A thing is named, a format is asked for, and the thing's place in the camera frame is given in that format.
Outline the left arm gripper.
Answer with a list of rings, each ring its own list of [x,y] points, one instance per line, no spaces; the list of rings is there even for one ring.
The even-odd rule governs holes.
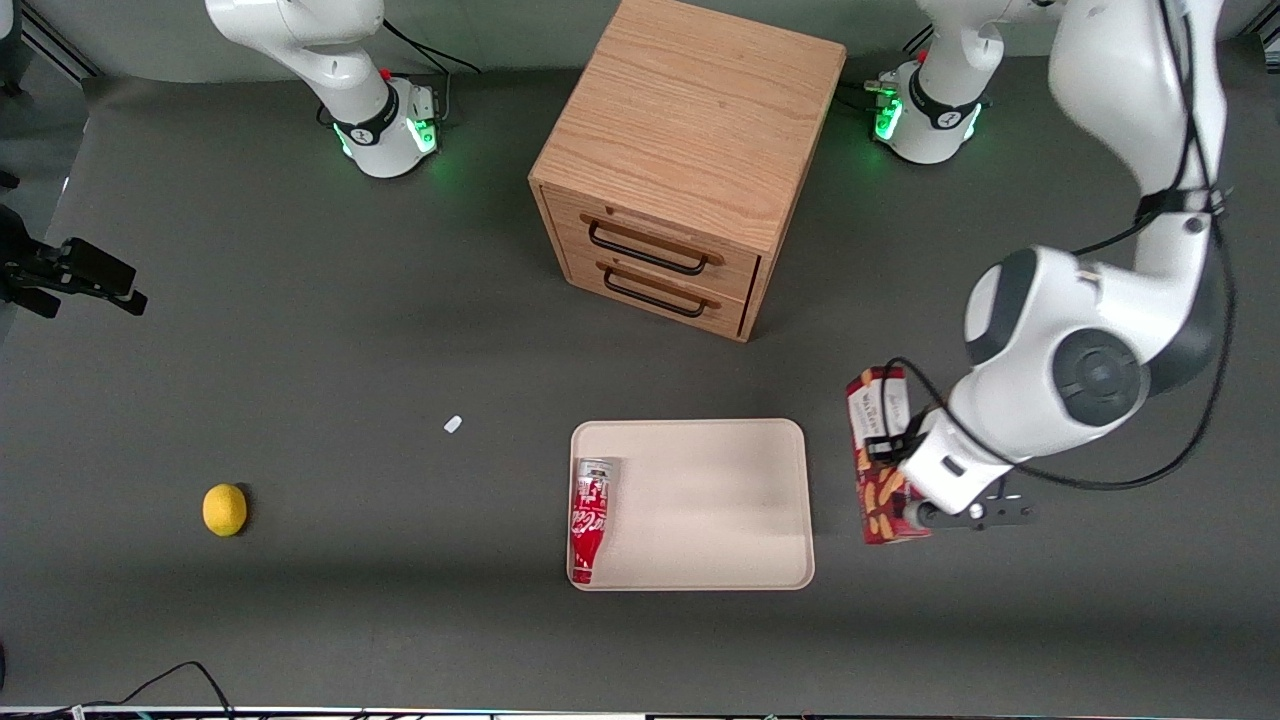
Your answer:
[[[945,410],[924,415],[919,445],[909,454],[909,434],[872,436],[864,441],[870,461],[901,461],[899,470],[927,501],[948,515],[964,514],[1011,469],[978,447]]]

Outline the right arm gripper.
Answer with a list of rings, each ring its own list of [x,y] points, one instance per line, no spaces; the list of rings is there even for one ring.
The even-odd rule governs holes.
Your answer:
[[[17,301],[20,290],[37,287],[38,281],[60,281],[52,260],[58,249],[29,236],[17,211],[1,205],[1,300]],[[60,287],[65,295],[101,299],[115,307],[142,316],[148,297],[134,288],[136,269],[82,238],[69,238],[61,246],[60,264],[72,278]]]

